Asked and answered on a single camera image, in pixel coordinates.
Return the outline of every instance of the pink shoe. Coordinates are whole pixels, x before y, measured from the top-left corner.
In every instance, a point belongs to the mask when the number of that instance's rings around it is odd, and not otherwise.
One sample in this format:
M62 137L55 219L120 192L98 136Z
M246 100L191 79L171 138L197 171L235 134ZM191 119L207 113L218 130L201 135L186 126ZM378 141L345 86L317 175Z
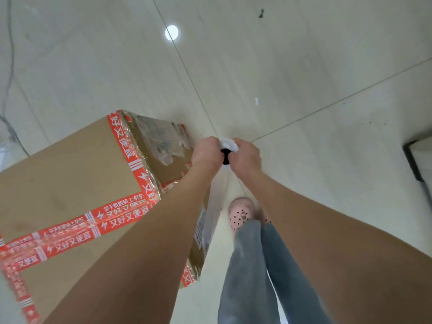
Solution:
M229 225L233 235L248 220L255 219L255 206L251 199L243 196L235 199L228 207Z

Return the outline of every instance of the white wrapped object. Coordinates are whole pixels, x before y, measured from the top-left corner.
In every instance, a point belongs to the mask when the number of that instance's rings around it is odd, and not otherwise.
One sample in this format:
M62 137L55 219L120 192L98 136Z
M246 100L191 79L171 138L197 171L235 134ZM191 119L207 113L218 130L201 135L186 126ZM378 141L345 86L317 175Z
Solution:
M220 144L221 149L228 149L232 152L237 152L239 150L237 144L235 144L235 142L231 139L221 139ZM225 191L228 186L228 179L230 177L230 173L230 165L222 165L222 167L219 169L219 172L213 178L212 185L210 187L206 221L202 230L202 245L204 256L207 255L209 245L213 238L214 230L219 220L220 211L222 210L220 207L222 205Z

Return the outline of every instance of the person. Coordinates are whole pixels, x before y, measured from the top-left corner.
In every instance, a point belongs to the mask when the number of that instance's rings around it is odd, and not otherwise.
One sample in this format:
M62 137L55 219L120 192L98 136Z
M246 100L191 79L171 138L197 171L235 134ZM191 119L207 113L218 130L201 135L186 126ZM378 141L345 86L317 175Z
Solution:
M231 205L235 249L219 323L278 321L266 267L290 323L432 323L430 257L277 183L262 172L252 143L234 141L231 169L271 223L262 226L247 199ZM222 163L219 140L201 140L188 174L95 262L45 323L169 323L206 187Z

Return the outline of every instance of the leg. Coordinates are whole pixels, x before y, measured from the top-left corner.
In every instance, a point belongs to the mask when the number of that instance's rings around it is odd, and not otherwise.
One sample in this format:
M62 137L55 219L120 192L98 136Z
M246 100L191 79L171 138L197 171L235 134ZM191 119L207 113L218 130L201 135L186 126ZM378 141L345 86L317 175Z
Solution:
M330 324L332 321L272 223L261 239L267 270L289 324Z
M234 252L220 298L218 323L279 324L276 295L262 252L261 224L250 217L251 211L242 216L245 207L238 209L238 215L234 210L230 218L235 233Z

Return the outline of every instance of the cardboard box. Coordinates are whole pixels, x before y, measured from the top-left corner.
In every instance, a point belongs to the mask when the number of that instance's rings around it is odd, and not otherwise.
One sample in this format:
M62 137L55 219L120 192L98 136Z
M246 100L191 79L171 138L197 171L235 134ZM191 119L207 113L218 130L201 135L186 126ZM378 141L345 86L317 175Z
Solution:
M24 311L46 318L187 173L191 156L183 125L120 110L0 173L7 242L0 260ZM204 263L208 197L209 190L180 287L198 278Z

